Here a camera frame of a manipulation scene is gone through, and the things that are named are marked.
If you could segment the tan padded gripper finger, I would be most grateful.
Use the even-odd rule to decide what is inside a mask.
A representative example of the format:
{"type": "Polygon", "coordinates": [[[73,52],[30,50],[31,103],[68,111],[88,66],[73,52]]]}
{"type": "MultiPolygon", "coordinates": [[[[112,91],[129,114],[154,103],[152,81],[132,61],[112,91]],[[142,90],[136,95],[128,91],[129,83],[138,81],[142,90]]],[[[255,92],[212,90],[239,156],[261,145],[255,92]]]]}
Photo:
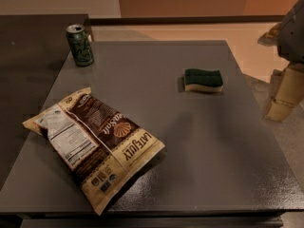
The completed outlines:
{"type": "Polygon", "coordinates": [[[289,63],[271,76],[269,98],[264,116],[275,122],[285,121],[304,99],[304,65],[289,63]]]}
{"type": "Polygon", "coordinates": [[[267,32],[262,34],[257,42],[263,46],[275,46],[277,44],[277,38],[280,33],[281,24],[277,23],[271,27],[267,32]]]}

